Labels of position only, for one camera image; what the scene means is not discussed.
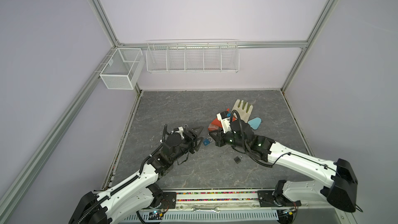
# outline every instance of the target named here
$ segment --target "silver wrench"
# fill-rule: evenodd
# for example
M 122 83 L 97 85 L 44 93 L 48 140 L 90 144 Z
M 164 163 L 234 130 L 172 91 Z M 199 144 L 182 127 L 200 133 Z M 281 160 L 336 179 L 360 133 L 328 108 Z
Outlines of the silver wrench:
M 218 214 L 220 212 L 220 207 L 215 207 L 215 208 L 196 208 L 196 207 L 192 207 L 192 212 L 196 212 L 196 211 L 216 212 Z

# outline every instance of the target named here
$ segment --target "wire basket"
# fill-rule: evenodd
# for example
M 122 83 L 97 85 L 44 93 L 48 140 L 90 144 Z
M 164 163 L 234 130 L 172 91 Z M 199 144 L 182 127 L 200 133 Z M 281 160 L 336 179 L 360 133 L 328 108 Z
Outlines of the wire basket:
M 238 42 L 149 45 L 147 70 L 151 73 L 238 72 Z
M 108 89 L 134 89 L 144 67 L 140 48 L 117 48 L 99 74 Z

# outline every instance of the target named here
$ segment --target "robotic arm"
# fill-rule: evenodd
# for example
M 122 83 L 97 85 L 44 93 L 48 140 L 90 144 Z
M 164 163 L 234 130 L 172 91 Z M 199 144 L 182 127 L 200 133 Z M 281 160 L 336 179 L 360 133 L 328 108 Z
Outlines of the robotic arm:
M 232 111 L 231 114 L 234 113 L 237 117 L 234 122 L 228 112 L 217 114 L 223 129 L 209 132 L 216 146 L 230 145 L 236 151 L 241 149 L 238 152 L 248 155 L 262 166 L 273 167 L 279 164 L 314 179 L 308 182 L 281 180 L 271 194 L 261 195 L 258 191 L 262 207 L 291 207 L 299 204 L 299 200 L 307 200 L 328 201 L 332 206 L 346 212 L 356 210 L 358 181 L 349 162 L 339 159 L 335 163 L 311 157 L 289 149 L 271 138 L 255 135 L 250 125 L 241 121 L 237 112 Z M 169 134 L 165 125 L 160 146 L 144 159 L 140 169 L 106 191 L 97 194 L 88 192 L 84 195 L 69 224 L 116 224 L 133 212 L 137 212 L 141 218 L 138 213 L 140 209 L 163 208 L 161 206 L 163 201 L 167 201 L 168 194 L 155 182 L 173 168 L 173 163 L 178 158 L 199 150 L 203 140 L 199 138 L 202 129 L 203 127 L 179 127 Z M 170 207 L 175 207 L 175 202 L 168 202 Z

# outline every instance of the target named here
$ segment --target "gray marble floor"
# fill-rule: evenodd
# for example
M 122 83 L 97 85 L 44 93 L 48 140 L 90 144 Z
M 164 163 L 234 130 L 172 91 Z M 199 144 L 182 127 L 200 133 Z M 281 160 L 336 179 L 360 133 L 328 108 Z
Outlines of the gray marble floor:
M 116 170 L 113 185 L 139 169 L 162 138 L 163 125 L 168 130 L 187 124 L 204 126 L 201 136 L 208 137 L 207 127 L 216 114 L 232 108 L 236 99 L 253 105 L 250 119 L 260 117 L 262 123 L 254 131 L 299 152 L 307 153 L 304 143 L 279 91 L 182 91 L 144 92 L 134 117 L 130 134 Z M 239 153 L 230 146 L 202 145 L 190 154 L 188 161 L 174 168 L 157 184 L 162 189 L 181 188 L 269 188 L 278 180 L 306 181 L 308 177 L 275 165 L 266 168 L 249 157 L 239 164 L 233 158 Z

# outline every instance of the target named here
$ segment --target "white wall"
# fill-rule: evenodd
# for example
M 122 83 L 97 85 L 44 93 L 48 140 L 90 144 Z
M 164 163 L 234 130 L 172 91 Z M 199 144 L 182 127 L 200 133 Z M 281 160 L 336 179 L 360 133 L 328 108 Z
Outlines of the white wall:
M 98 83 L 8 224 L 67 223 L 80 198 L 101 189 L 133 96 Z
M 300 50 L 240 49 L 237 73 L 149 73 L 145 66 L 138 84 L 143 90 L 281 88 Z
M 306 40 L 326 0 L 101 0 L 122 43 Z
M 396 222 L 397 19 L 397 0 L 341 0 L 286 92 L 316 156 L 351 162 L 360 224 Z
M 0 0 L 0 9 L 2 197 L 110 44 L 87 0 Z M 100 82 L 10 223 L 67 222 L 103 182 L 133 101 Z

